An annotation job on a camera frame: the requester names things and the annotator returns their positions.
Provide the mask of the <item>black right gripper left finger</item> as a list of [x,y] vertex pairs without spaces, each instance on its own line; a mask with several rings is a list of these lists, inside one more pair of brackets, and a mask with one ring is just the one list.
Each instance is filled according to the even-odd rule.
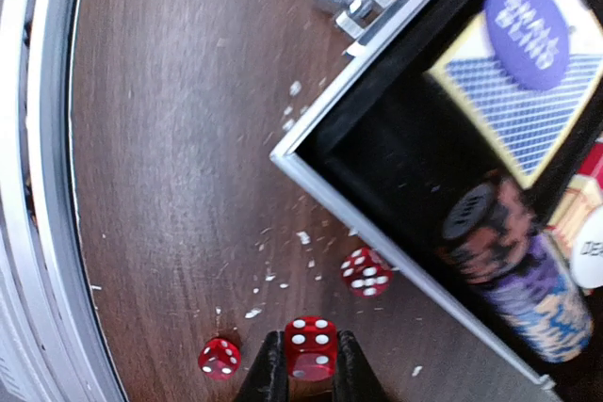
[[288,400],[285,334],[274,330],[266,335],[234,401],[287,402]]

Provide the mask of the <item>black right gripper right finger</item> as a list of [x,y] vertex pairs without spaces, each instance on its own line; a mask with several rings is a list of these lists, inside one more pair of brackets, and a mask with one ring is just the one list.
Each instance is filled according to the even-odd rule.
[[337,333],[338,351],[333,381],[333,401],[388,401],[388,396],[350,330]]

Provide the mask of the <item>aluminium poker case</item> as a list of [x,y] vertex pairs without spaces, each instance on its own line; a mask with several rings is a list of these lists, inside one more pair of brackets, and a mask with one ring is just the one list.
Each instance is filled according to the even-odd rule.
[[[484,0],[317,0],[351,38],[350,63],[276,145],[272,161],[502,359],[569,401],[602,397],[602,289],[577,285],[594,320],[569,362],[543,361],[438,254],[451,207],[497,172],[514,179],[569,275],[547,223],[602,142],[602,78],[533,186],[523,188],[428,74]],[[585,0],[602,25],[602,0]]]

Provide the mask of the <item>blue playing card box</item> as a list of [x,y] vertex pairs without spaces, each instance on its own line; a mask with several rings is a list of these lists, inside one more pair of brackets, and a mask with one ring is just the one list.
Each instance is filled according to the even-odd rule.
[[484,1],[428,74],[470,118],[517,182],[529,188],[565,142],[602,78],[602,25],[585,0],[554,0],[568,26],[569,64],[557,87],[525,89],[495,57]]

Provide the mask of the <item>purple small blind button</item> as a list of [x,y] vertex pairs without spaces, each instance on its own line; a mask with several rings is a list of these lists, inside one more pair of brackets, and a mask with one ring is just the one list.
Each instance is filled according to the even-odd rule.
[[554,0],[485,0],[495,57],[520,87],[550,90],[569,64],[569,32]]

